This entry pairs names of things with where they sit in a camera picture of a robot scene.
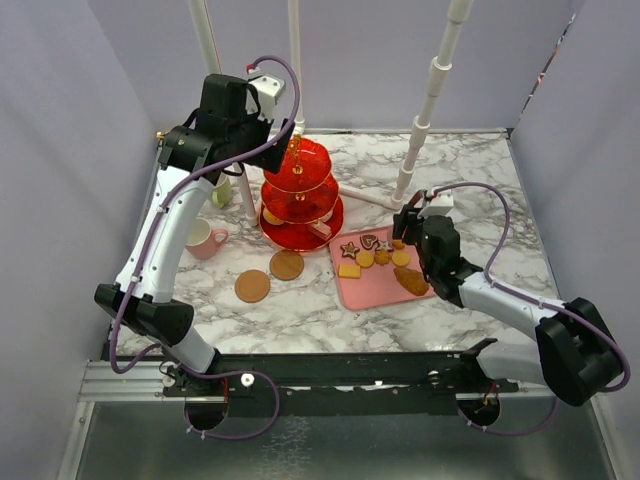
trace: pvc pipe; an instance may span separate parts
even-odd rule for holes
[[[207,0],[189,0],[189,10],[191,11],[191,19],[200,43],[200,51],[202,52],[207,75],[222,73],[216,39],[213,35],[213,25],[207,8]]]
[[[469,18],[472,5],[473,0],[451,0],[449,5],[447,28],[440,43],[440,50],[438,51],[438,56],[431,60],[429,67],[427,95],[420,114],[413,120],[411,136],[409,137],[409,149],[398,171],[396,190],[391,196],[390,203],[394,209],[398,209],[402,205],[404,193],[411,183],[413,167],[431,126],[431,116],[436,100],[440,96],[440,92],[444,88],[451,71],[451,59],[458,44],[462,24]]]
[[[237,163],[233,164],[233,169],[240,173],[242,168]],[[255,227],[258,225],[258,213],[256,212],[256,206],[253,203],[253,195],[251,194],[251,187],[249,186],[249,179],[247,178],[247,172],[245,171],[242,176],[236,177],[238,183],[238,190],[240,190],[240,196],[242,197],[242,204],[244,205],[244,215],[249,222],[249,225]]]
[[[365,193],[362,190],[348,185],[340,185],[340,194],[351,198],[357,198],[358,200],[364,200],[365,202],[374,203],[376,205],[382,205],[385,208],[392,208],[389,198],[381,195]]]
[[[300,9],[298,0],[289,0],[289,47],[291,48],[291,66],[298,77],[300,94],[302,95],[302,67],[300,62]],[[304,133],[305,120],[302,112],[302,98],[296,114],[296,127],[294,133]]]

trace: marble table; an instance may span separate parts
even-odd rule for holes
[[[310,135],[330,152],[340,183],[390,195],[408,135]],[[249,168],[255,198],[261,171]],[[513,209],[509,238],[493,272],[536,294],[555,296],[553,281],[526,205],[504,134],[438,134],[427,139],[418,158],[407,198],[418,188],[462,180],[498,187]],[[462,238],[464,256],[484,265],[503,225],[499,202],[476,188],[455,192],[451,214]],[[390,225],[392,213],[382,207],[343,197],[343,231]],[[272,277],[271,292],[257,304],[234,293],[237,276],[248,269],[269,270],[276,249],[259,228],[244,220],[237,190],[231,204],[217,209],[206,202],[200,215],[215,228],[230,232],[229,242],[212,259],[201,262],[188,253],[180,260],[175,297],[195,308],[195,324],[222,353],[323,353],[450,350],[470,347],[492,336],[514,343],[529,339],[476,312],[438,298],[416,300],[363,311],[340,302],[328,250],[305,255],[305,270],[291,282]],[[148,342],[124,328],[118,352],[133,354]]]

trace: round brown coaster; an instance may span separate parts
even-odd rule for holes
[[[293,280],[304,270],[304,258],[298,252],[282,250],[271,257],[269,268],[278,280]]]
[[[256,303],[267,296],[271,282],[260,270],[247,270],[236,280],[236,295],[243,302]]]

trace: gray floor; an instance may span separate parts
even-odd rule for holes
[[[522,429],[548,398],[503,399],[496,427]],[[235,433],[262,419],[233,420]],[[103,404],[93,417],[82,480],[613,478],[590,407],[562,407],[536,435],[498,438],[459,417],[427,415],[280,418],[246,442],[187,435],[180,404]]]

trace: pink tray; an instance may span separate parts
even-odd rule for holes
[[[370,230],[361,230],[359,232],[343,233],[335,237],[329,243],[329,251],[331,252],[331,260],[333,268],[336,271],[336,282],[338,283],[338,291],[340,298],[345,307],[350,310],[362,310],[364,308],[380,307],[382,305],[390,305],[392,303],[406,302],[409,300],[425,299],[434,295],[433,290],[421,296],[416,297],[406,291],[402,285],[396,280],[393,273],[395,265],[389,262],[387,265],[380,266],[374,263],[371,268],[361,269],[360,278],[340,278],[338,277],[338,267],[343,263],[356,264],[356,261],[350,257],[342,257],[341,245],[353,242],[360,250],[364,250],[360,243],[360,235],[372,233],[379,240],[387,240],[390,235],[389,227],[378,227]],[[415,247],[407,246],[405,250],[411,255],[411,262],[408,268],[420,270],[420,260]]]

